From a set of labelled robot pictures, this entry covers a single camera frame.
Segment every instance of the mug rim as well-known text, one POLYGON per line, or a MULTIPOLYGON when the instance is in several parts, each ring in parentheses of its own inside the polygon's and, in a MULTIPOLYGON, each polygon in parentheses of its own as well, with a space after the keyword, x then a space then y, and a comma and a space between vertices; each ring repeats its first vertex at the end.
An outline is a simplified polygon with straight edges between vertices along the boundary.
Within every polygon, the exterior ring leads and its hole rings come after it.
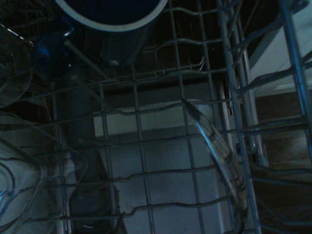
POLYGON ((144 17, 144 18, 142 18, 136 22, 129 23, 129 24, 122 24, 122 25, 104 24, 104 23, 98 23, 98 22, 95 22, 93 20, 90 20, 90 19, 86 18, 85 16, 82 16, 81 14, 79 14, 73 8, 71 8, 65 2, 65 0, 56 0, 56 3, 68 15, 70 15, 72 18, 74 18, 78 22, 80 22, 80 23, 82 23, 88 27, 91 27, 91 28, 94 28, 94 29, 97 29, 100 31, 106 31, 106 32, 125 32, 125 31, 130 31, 130 30, 140 28, 140 27, 148 24, 152 20, 154 20, 161 13, 161 11, 165 8, 167 1, 168 0, 159 0, 157 7, 151 13, 149 13, 146 17, 144 17))

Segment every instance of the blue mug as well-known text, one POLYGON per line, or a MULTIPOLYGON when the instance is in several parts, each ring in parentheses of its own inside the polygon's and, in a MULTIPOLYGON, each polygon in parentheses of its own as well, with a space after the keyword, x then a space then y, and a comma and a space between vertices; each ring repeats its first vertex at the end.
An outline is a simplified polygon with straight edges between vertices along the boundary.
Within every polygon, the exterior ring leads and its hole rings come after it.
POLYGON ((79 61, 64 46, 69 39, 83 51, 88 39, 95 63, 120 69, 134 63, 167 0, 56 0, 63 10, 32 52, 34 68, 49 80, 63 78, 79 61))

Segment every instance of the wire rack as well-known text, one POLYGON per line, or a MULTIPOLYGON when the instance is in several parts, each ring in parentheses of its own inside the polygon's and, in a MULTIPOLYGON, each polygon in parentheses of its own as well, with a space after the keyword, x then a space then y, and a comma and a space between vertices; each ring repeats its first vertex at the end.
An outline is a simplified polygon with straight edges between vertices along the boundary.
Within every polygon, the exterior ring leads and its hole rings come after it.
POLYGON ((179 5, 179 1, 169 0, 168 5, 162 13, 159 23, 156 24, 154 33, 150 40, 149 45, 145 48, 138 61, 130 68, 120 71, 103 71, 98 64, 93 63, 83 53, 77 50, 73 45, 68 46, 76 52, 87 64, 90 65, 97 74, 94 80, 88 83, 76 79, 77 85, 72 87, 55 89, 50 92, 34 95, 32 97, 24 97, 21 100, 30 100, 36 98, 52 97, 54 109, 54 121, 46 124, 38 125, 37 127, 43 128, 47 126, 54 126, 58 129, 60 125, 79 121, 83 119, 93 119, 95 117, 102 118, 103 132, 105 142, 109 142, 109 134, 107 127, 107 116, 120 114, 124 116, 135 116, 138 141, 125 144, 114 145, 100 145, 88 149, 79 149, 80 153, 90 151, 104 150, 107 157, 107 171, 109 180, 97 182, 84 182, 79 186, 110 186, 111 190, 114 183, 121 183, 131 180, 132 178, 141 177, 144 179, 146 205, 135 207, 132 212, 126 214, 117 214, 115 207, 112 209, 112 215, 107 216, 70 216, 65 215, 59 218, 60 221, 74 221, 80 219, 89 220, 114 220, 116 232, 121 226, 121 221, 136 215, 137 211, 145 210, 148 213, 150 231, 157 233, 153 220, 153 209, 166 208, 170 209, 172 206, 180 206, 189 209, 197 209, 198 224, 200 225, 200 232, 205 233, 204 221, 202 218, 202 208, 217 204, 227 200, 226 197, 220 197, 216 200, 202 203, 200 201, 198 192, 197 172, 204 170, 212 170, 214 166, 207 166, 204 168, 196 168, 194 163, 192 139, 200 137, 200 134, 195 134, 190 130, 190 124, 186 110, 183 108, 184 128, 185 134, 182 136, 171 138, 159 138, 153 140, 145 140, 143 137, 141 115, 148 113, 158 113, 165 110, 182 106, 180 102, 170 104, 165 107, 156 109, 141 110, 142 101, 139 99, 139 91, 144 87, 161 85, 162 87, 175 87, 179 90, 179 98, 191 99, 193 97, 187 96, 185 92, 185 84, 190 80, 199 80, 205 83, 208 89, 206 90, 208 97, 202 101, 192 101, 193 104, 209 105, 214 111, 214 119, 217 128, 224 136, 228 137, 231 133, 236 133, 239 141, 240 154, 242 156, 242 168, 245 173, 247 187, 250 199, 250 211, 253 220, 251 229, 246 229, 244 233, 257 233, 260 234, 263 230, 269 230, 276 233, 290 233, 287 230, 281 230, 277 227, 269 226, 259 220, 257 214, 257 202, 262 205, 272 217, 282 221, 287 225, 294 226, 310 226, 311 222, 296 222, 293 220, 284 220, 277 214, 265 201, 256 198, 253 188, 253 182, 265 182, 279 185, 297 185, 297 186, 311 186, 309 182, 290 181, 284 179, 261 178, 253 176, 251 168, 263 170, 277 175, 294 175, 311 173, 310 169, 296 169, 296 170, 274 170, 268 167, 266 156, 262 147, 261 135, 274 134, 279 132, 304 130, 306 133, 307 144, 310 156, 312 156, 312 102, 310 93, 308 91, 307 82, 305 79, 304 70, 312 67, 312 62, 308 62, 311 56, 307 55, 301 57, 298 49, 298 43, 292 21, 292 14, 306 7, 306 1, 294 1, 293 5, 289 6, 287 1, 279 0, 280 14, 270 24, 264 28, 255 31, 246 37, 240 22, 239 12, 242 6, 242 0, 216 0, 213 3, 208 1, 194 1, 193 4, 179 5), (166 36, 159 37, 159 30, 157 26, 160 25, 163 34, 166 36), (262 75, 252 79, 249 59, 247 54, 247 46, 249 43, 265 33, 275 30, 279 27, 284 27, 285 37, 287 41, 289 56, 291 59, 291 68, 262 75), (216 67, 211 69, 210 61, 213 60, 211 51, 214 49, 221 49, 219 53, 220 60, 224 61, 224 67, 216 67), (145 64, 144 61, 152 60, 152 65, 145 64), (286 76, 293 75, 296 86, 296 91, 300 101, 301 116, 287 120, 271 121, 263 124, 258 123, 255 98, 253 89, 261 85, 282 79, 286 76), (224 82, 228 85, 229 94, 220 94, 216 88, 215 78, 225 78, 224 82), (87 90, 91 96, 97 101, 95 114, 79 116, 69 119, 58 120, 56 112, 56 95, 62 94, 75 89, 83 88, 87 90), (134 107, 134 111, 124 112, 111 108, 110 98, 104 97, 104 94, 130 90, 132 93, 129 95, 132 100, 129 105, 134 107), (232 108, 236 129, 230 129, 226 124, 225 114, 221 109, 232 108), (246 116, 246 126, 243 125, 243 116, 246 116), (190 157, 191 168, 183 170, 166 170, 149 172, 146 166, 144 146, 158 143, 168 142, 175 140, 185 140, 188 146, 188 153, 190 157), (129 175, 126 178, 114 177, 112 160, 110 151, 115 148, 125 146, 138 146, 140 148, 140 159, 142 162, 142 173, 129 175), (256 163, 250 162, 249 154, 256 152, 256 163), (160 174, 179 174, 190 173, 193 177, 194 193, 196 203, 161 203, 154 204, 151 200, 149 177, 160 174))

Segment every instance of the wooden floor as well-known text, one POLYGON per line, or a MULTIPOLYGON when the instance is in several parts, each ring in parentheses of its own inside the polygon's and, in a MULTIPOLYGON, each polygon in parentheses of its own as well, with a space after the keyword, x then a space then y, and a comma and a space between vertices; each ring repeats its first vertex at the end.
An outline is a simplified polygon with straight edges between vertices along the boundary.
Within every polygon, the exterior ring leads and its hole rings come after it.
MULTIPOLYGON (((259 122, 272 121, 286 117, 297 117, 300 108, 296 93, 260 97, 256 99, 259 122)), ((293 131, 270 136, 263 136, 269 166, 274 169, 311 168, 311 160, 307 149, 304 131, 293 131)), ((284 175, 253 171, 253 174, 268 178, 281 178, 289 180, 312 182, 311 175, 284 175)), ((312 187, 280 186, 268 183, 254 183, 256 196, 265 201, 284 220, 312 221, 312 187)), ((273 218, 258 204, 260 222, 281 229, 301 234, 311 234, 312 227, 296 227, 273 218)))

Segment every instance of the dishwasher rack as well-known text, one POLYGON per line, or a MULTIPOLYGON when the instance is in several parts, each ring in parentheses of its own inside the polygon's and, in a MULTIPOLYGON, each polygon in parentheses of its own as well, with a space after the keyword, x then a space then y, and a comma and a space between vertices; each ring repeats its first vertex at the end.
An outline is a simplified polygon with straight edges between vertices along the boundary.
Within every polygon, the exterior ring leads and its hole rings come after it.
MULTIPOLYGON (((216 204, 218 202, 227 200, 226 197, 221 197, 216 200, 201 203, 200 198, 198 195, 198 184, 196 173, 202 170, 211 170, 214 166, 209 166, 206 168, 196 168, 193 159, 192 153, 192 143, 191 139, 195 137, 200 137, 200 134, 192 134, 190 131, 189 121, 187 112, 183 107, 183 114, 184 114, 184 126, 185 126, 185 135, 173 138, 163 138, 163 139, 156 139, 153 141, 145 141, 142 137, 142 126, 141 126, 141 115, 147 113, 157 113, 164 110, 168 110, 177 106, 183 106, 181 102, 174 103, 165 107, 157 108, 157 109, 149 109, 149 110, 140 110, 140 103, 138 97, 138 87, 148 86, 148 85, 156 85, 162 84, 165 85, 165 81, 178 81, 178 88, 180 91, 181 98, 185 97, 184 92, 184 82, 189 81, 192 78, 202 78, 205 77, 206 82, 209 86, 209 96, 210 100, 207 101, 192 101, 193 104, 201 104, 201 105, 209 105, 212 106, 214 111, 214 119, 222 119, 221 112, 219 109, 219 105, 222 103, 226 103, 229 106, 233 107, 233 112, 235 116, 235 124, 236 129, 229 129, 226 127, 225 123, 217 125, 219 130, 222 134, 227 136, 231 133, 237 133, 240 153, 242 155, 242 165, 245 173, 245 179, 249 191, 249 198, 250 198, 250 207, 252 218, 253 218, 253 228, 247 229, 244 233, 257 233, 260 234, 262 232, 261 229, 270 230, 276 233, 288 233, 286 230, 280 230, 277 227, 272 227, 266 225, 265 223, 260 223, 258 214, 257 214, 257 204, 261 204, 264 208, 266 208, 276 219, 282 220, 282 218, 275 213, 265 202, 261 200, 257 200, 254 194, 253 188, 253 181, 260 181, 260 182, 267 182, 273 184, 283 184, 283 185, 300 185, 300 186, 311 186, 310 183, 303 183, 299 181, 288 181, 288 180, 281 180, 281 179, 269 179, 269 178, 260 178, 251 175, 250 168, 264 170, 274 174, 282 174, 282 175, 292 175, 292 174, 300 174, 300 173, 311 173, 309 169, 302 169, 302 170, 273 170, 268 167, 267 160, 265 157, 265 153, 262 147, 262 140, 261 135, 263 134, 273 134, 278 132, 285 132, 285 131, 293 131, 298 129, 304 129, 306 133, 308 149, 310 156, 312 157, 312 101, 310 97, 310 93, 308 90, 307 81, 305 79, 304 70, 309 69, 312 67, 312 62, 308 62, 308 60, 312 57, 311 55, 307 55, 306 57, 301 57, 298 49, 296 34, 293 26, 292 21, 292 14, 295 14, 299 10, 306 7, 308 4, 307 1, 294 1, 292 6, 288 6, 287 1, 285 0, 278 0, 279 8, 280 8, 280 15, 270 24, 265 26, 264 28, 251 33, 250 35, 244 36, 243 28, 241 26, 239 12, 242 6, 242 0, 216 0, 216 9, 211 8, 204 8, 203 1, 197 0, 197 10, 193 11, 192 9, 187 9, 185 7, 176 7, 174 0, 169 0, 168 5, 163 11, 163 15, 165 20, 168 20, 168 25, 171 27, 172 32, 172 39, 167 40, 161 44, 153 44, 151 46, 147 46, 143 52, 143 54, 151 54, 154 56, 156 64, 158 63, 159 52, 162 48, 171 48, 173 50, 174 58, 175 58, 175 66, 173 67, 166 67, 166 68, 152 68, 149 71, 137 72, 136 66, 138 62, 136 62, 131 68, 125 69, 123 71, 103 71, 99 68, 98 64, 94 64, 90 61, 84 54, 82 54, 79 50, 77 50, 73 45, 68 44, 69 46, 77 55, 79 55, 87 64, 89 64, 97 74, 99 75, 97 79, 85 83, 79 78, 75 79, 77 82, 77 86, 62 88, 62 89, 55 89, 50 92, 37 94, 32 97, 24 97, 21 100, 30 100, 36 98, 46 98, 52 97, 53 109, 54 109, 54 121, 46 124, 38 125, 38 128, 47 127, 47 126, 54 126, 59 128, 61 124, 69 123, 73 121, 79 121, 82 119, 88 118, 95 118, 101 117, 103 122, 103 132, 104 132, 104 140, 109 141, 109 135, 107 130, 107 116, 113 114, 121 114, 124 116, 135 116, 136 117, 136 124, 137 124, 137 133, 138 133, 138 142, 131 143, 133 146, 140 147, 140 158, 142 161, 142 170, 143 173, 130 175, 127 178, 115 178, 113 176, 114 172, 112 170, 112 163, 109 157, 110 149, 123 147, 124 145, 102 145, 97 146, 94 148, 89 149, 80 149, 78 152, 85 153, 88 151, 98 151, 98 150, 105 150, 107 154, 107 171, 109 180, 100 181, 100 182, 89 182, 89 185, 110 185, 111 190, 113 190, 113 184, 117 182, 124 182, 128 181, 134 177, 142 177, 144 178, 145 182, 145 194, 147 205, 135 207, 133 211, 129 214, 116 213, 116 207, 113 209, 113 214, 110 216, 62 216, 59 218, 60 221, 67 221, 67 220, 78 220, 78 219, 109 219, 114 220, 116 230, 115 233, 118 232, 120 228, 121 221, 128 217, 132 217, 136 214, 139 210, 146 210, 149 215, 149 223, 150 223, 150 230, 151 233, 157 233, 155 230, 155 226, 153 223, 153 209, 155 208, 164 208, 164 207, 171 207, 171 206, 181 206, 185 208, 193 208, 197 209, 198 217, 199 217, 199 225, 201 233, 205 233, 201 208, 205 206, 210 206, 216 204), (197 35, 198 38, 193 35, 193 25, 190 25, 190 32, 192 32, 191 38, 184 38, 183 32, 178 21, 175 20, 178 14, 188 15, 188 17, 194 17, 198 20, 198 29, 199 34, 197 35), (215 28, 219 29, 220 38, 216 39, 207 39, 207 26, 205 25, 205 17, 208 15, 215 15, 217 24, 215 28), (249 68, 249 59, 247 55, 247 46, 249 43, 256 38, 264 35, 265 33, 277 29, 279 27, 284 27, 285 29, 285 36, 288 45, 289 56, 291 59, 291 68, 259 76, 255 79, 252 79, 250 74, 249 68), (225 61, 225 67, 218 68, 218 69, 211 69, 210 68, 210 60, 212 59, 209 57, 208 48, 209 46, 215 43, 222 43, 223 47, 223 59, 225 61), (181 50, 186 50, 184 48, 185 45, 196 47, 194 51, 198 52, 201 50, 201 55, 197 62, 191 61, 192 59, 198 59, 197 56, 194 58, 190 58, 190 54, 192 52, 188 51, 186 54, 188 55, 187 58, 183 61, 181 59, 181 50), (215 88, 215 84, 213 81, 214 74, 222 74, 226 77, 226 81, 229 85, 229 98, 219 98, 218 91, 215 88), (301 117, 292 118, 288 120, 279 120, 279 121, 272 121, 263 124, 258 123, 257 114, 256 114, 256 107, 255 107, 255 98, 253 89, 259 87, 261 85, 276 81, 278 79, 284 78, 286 76, 293 75, 294 82, 296 86, 296 91, 300 101, 300 108, 301 108, 301 117), (81 117, 75 117, 71 119, 62 119, 58 120, 57 112, 56 112, 56 100, 55 95, 61 94, 64 92, 68 92, 74 89, 83 88, 87 90, 91 96, 95 98, 96 101, 99 103, 99 109, 97 113, 92 115, 86 115, 81 117), (132 112, 123 112, 120 110, 115 110, 110 108, 110 103, 108 103, 104 98, 104 93, 106 91, 118 90, 118 89, 125 89, 130 88, 133 92, 133 104, 135 111, 132 112), (247 127, 243 127, 243 118, 241 112, 241 105, 240 101, 242 100, 242 105, 244 106, 246 120, 247 120, 247 127), (145 164, 145 154, 144 154, 144 145, 151 144, 154 142, 159 141, 174 141, 177 139, 185 139, 189 149, 189 156, 191 162, 191 168, 185 170, 167 170, 167 171, 158 171, 158 172, 148 172, 145 164), (257 153, 257 162, 251 163, 248 159, 248 154, 250 151, 257 153), (169 174, 169 173, 191 173, 193 176, 194 182, 194 189, 195 189, 195 197, 196 197, 196 204, 183 204, 183 203, 163 203, 163 204, 153 204, 150 199, 150 188, 148 184, 148 177, 153 175, 159 174, 169 174)), ((304 225, 311 225, 311 222, 307 222, 304 225)))

